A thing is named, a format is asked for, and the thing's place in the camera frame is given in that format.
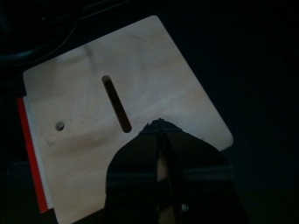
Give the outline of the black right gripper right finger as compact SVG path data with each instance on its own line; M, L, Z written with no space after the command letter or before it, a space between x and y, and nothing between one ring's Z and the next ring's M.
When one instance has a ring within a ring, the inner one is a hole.
M248 224L225 157L170 122L161 120L160 128L174 224Z

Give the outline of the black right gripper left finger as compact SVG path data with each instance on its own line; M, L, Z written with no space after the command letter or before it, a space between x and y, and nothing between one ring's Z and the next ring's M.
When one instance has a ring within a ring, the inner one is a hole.
M104 224L157 224L160 120L120 148L106 168Z

